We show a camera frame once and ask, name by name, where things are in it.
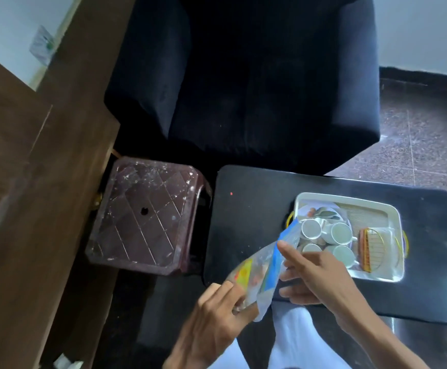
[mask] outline tiled floor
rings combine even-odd
[[[381,80],[381,140],[328,175],[447,190],[447,89]]]
[[[381,141],[330,175],[447,190],[447,90],[382,80],[381,112]],[[147,279],[122,271],[93,367],[160,367],[203,289],[198,276]],[[328,310],[310,312],[319,334],[352,368],[373,367]],[[384,321],[431,368],[447,368],[447,326]],[[239,344],[251,369],[267,366],[274,339],[269,314],[246,327]]]

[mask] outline white cup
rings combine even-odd
[[[317,240],[322,234],[321,224],[314,219],[302,222],[302,235],[306,240]]]
[[[315,243],[308,243],[302,249],[302,252],[318,252],[322,251],[321,248]]]
[[[328,224],[322,231],[322,238],[329,244],[348,245],[352,240],[358,241],[348,224]]]
[[[327,246],[324,251],[328,251],[341,261],[347,269],[355,265],[355,254],[353,251],[344,245]]]

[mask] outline wooden door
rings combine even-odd
[[[118,123],[134,0],[83,0],[37,92],[0,66],[0,368],[37,367]]]

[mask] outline black baseboard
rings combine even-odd
[[[394,67],[380,67],[379,71],[381,79],[399,80],[408,83],[447,88],[447,75],[424,71],[405,71]]]

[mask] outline black table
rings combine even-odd
[[[301,192],[391,204],[410,241],[397,283],[355,282],[377,314],[447,324],[447,192],[225,166],[218,174],[203,280],[221,283],[235,266],[275,241]],[[280,300],[278,293],[275,299]]]

